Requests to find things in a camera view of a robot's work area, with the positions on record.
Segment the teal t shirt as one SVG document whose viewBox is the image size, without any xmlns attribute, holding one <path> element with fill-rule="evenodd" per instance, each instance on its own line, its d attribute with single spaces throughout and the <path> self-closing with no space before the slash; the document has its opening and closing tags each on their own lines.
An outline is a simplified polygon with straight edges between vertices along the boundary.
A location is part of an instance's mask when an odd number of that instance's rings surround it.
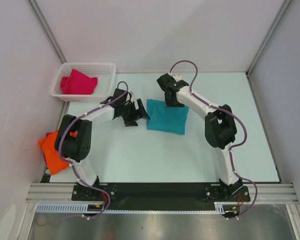
<svg viewBox="0 0 300 240">
<path fill-rule="evenodd" d="M 150 120 L 146 121 L 147 130 L 184 135 L 189 108 L 167 107 L 164 101 L 147 99 L 146 111 Z"/>
</svg>

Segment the white plastic basket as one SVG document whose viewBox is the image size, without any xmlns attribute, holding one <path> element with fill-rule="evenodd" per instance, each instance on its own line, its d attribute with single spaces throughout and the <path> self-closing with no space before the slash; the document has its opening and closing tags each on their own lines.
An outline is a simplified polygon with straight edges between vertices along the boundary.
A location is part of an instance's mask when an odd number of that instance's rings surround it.
<svg viewBox="0 0 300 240">
<path fill-rule="evenodd" d="M 92 94 L 64 94 L 60 83 L 63 77 L 69 77 L 75 69 L 82 74 L 97 78 L 98 83 Z M 50 95 L 65 102 L 101 102 L 112 95 L 115 85 L 116 65 L 111 62 L 66 62 L 63 63 L 55 75 Z"/>
</svg>

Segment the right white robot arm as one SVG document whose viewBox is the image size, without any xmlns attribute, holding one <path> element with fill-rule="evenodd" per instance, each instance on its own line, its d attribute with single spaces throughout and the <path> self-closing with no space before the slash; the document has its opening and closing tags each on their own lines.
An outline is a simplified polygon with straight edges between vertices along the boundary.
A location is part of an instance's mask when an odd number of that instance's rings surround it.
<svg viewBox="0 0 300 240">
<path fill-rule="evenodd" d="M 238 132 L 232 109 L 227 104 L 218 106 L 197 94 L 180 75 L 165 73 L 156 81 L 164 92 L 167 107 L 188 107 L 204 120 L 205 139 L 217 153 L 220 194 L 225 200 L 232 201 L 243 187 L 242 180 L 236 175 L 231 150 Z"/>
</svg>

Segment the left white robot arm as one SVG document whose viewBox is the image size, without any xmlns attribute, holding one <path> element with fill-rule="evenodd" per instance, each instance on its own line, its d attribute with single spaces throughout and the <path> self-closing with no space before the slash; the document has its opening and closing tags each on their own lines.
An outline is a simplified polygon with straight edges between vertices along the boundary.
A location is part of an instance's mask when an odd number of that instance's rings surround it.
<svg viewBox="0 0 300 240">
<path fill-rule="evenodd" d="M 150 116 L 140 98 L 133 101 L 128 90 L 116 88 L 97 108 L 80 116 L 64 115 L 59 126 L 54 148 L 60 160 L 72 168 L 76 182 L 84 186 L 83 194 L 90 200 L 97 199 L 101 193 L 95 184 L 98 176 L 87 159 L 92 146 L 92 129 L 116 118 L 122 118 L 126 127 L 137 127 L 138 120 L 149 120 Z"/>
</svg>

